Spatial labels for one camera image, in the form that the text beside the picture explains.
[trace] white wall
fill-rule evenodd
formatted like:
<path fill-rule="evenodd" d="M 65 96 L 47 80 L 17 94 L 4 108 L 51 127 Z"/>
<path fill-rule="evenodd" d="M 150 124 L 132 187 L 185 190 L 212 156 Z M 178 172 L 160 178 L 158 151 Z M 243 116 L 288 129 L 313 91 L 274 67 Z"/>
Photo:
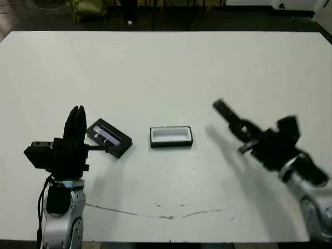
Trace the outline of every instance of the white wall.
<path fill-rule="evenodd" d="M 285 5 L 285 10 L 314 10 L 317 0 L 273 0 L 272 7 L 279 9 L 279 4 Z"/>
<path fill-rule="evenodd" d="M 279 9 L 279 4 L 283 3 L 286 10 L 313 10 L 315 12 L 322 9 L 327 0 L 226 0 L 226 5 L 247 5 L 247 6 L 272 6 Z"/>
<path fill-rule="evenodd" d="M 313 20 L 318 22 L 320 26 L 332 35 L 332 2 L 328 2 L 324 9 L 318 11 Z"/>

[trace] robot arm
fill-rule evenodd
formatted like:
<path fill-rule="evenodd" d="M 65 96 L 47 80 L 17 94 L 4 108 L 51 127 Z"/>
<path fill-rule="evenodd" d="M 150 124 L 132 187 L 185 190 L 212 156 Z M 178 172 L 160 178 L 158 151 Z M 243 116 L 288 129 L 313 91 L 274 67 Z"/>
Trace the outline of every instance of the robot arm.
<path fill-rule="evenodd" d="M 83 171 L 89 150 L 104 150 L 104 146 L 84 144 L 87 129 L 84 108 L 74 107 L 65 124 L 63 138 L 53 142 L 33 142 L 24 154 L 37 169 L 51 175 L 46 179 L 38 201 L 39 229 L 37 249 L 43 241 L 45 249 L 80 249 L 83 237 L 83 209 L 85 195 Z M 48 186 L 48 195 L 44 192 Z M 45 228 L 42 233 L 43 212 Z"/>
<path fill-rule="evenodd" d="M 300 133 L 295 116 L 278 121 L 278 131 L 262 131 L 241 119 L 224 100 L 213 107 L 228 121 L 231 132 L 245 144 L 239 148 L 251 154 L 269 171 L 277 171 L 297 198 L 309 235 L 314 240 L 332 242 L 332 182 L 310 155 L 295 147 Z"/>

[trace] white table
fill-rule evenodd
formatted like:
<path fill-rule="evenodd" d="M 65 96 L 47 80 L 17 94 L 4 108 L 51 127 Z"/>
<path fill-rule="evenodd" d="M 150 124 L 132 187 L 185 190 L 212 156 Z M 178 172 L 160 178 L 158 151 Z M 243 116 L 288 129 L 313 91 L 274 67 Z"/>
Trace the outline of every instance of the white table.
<path fill-rule="evenodd" d="M 331 68 L 318 33 L 12 32 L 0 44 L 0 239 L 35 240 L 48 173 L 23 151 L 61 137 L 82 104 L 88 125 L 102 117 L 133 139 L 118 160 L 89 154 L 85 241 L 306 241 L 297 202 L 238 156 L 212 103 L 263 128 L 297 114 L 298 146 L 332 172 Z M 150 127 L 176 125 L 191 126 L 191 149 L 149 148 Z"/>

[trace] wire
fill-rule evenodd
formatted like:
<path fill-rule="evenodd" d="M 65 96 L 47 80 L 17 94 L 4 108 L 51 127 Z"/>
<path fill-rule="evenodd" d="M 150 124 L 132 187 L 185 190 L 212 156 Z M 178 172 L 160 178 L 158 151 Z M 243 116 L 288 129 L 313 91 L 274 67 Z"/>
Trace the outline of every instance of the wire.
<path fill-rule="evenodd" d="M 38 221 L 39 221 L 39 227 L 37 230 L 37 249 L 40 249 L 40 246 L 42 244 L 42 238 L 43 238 L 43 230 L 42 230 L 42 222 L 43 222 L 43 207 L 44 207 L 44 193 L 45 189 L 49 182 L 52 182 L 52 174 L 49 175 L 44 183 L 43 189 L 40 193 L 40 196 L 38 198 Z"/>
<path fill-rule="evenodd" d="M 34 11 L 25 11 L 25 12 L 10 12 L 10 11 L 5 11 L 5 12 L 0 12 L 0 14 L 9 14 L 9 15 L 25 15 L 25 14 L 31 14 L 31 13 L 36 13 L 36 12 L 40 12 L 40 11 L 52 11 L 52 10 L 57 10 L 60 8 L 63 8 L 65 5 L 60 5 L 59 1 L 57 1 L 56 3 L 49 5 L 47 7 L 41 8 L 32 4 L 28 4 L 28 3 L 11 3 L 11 4 L 1 4 L 0 7 L 2 6 L 12 6 L 12 5 L 26 5 L 29 6 L 31 8 L 37 9 Z"/>

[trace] black-rimmed white box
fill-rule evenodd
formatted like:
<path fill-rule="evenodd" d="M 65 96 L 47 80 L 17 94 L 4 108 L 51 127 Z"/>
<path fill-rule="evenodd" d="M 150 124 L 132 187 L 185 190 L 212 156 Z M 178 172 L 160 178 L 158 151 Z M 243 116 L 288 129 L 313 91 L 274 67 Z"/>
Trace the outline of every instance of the black-rimmed white box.
<path fill-rule="evenodd" d="M 189 126 L 150 128 L 151 148 L 191 146 L 192 142 L 192 132 Z"/>

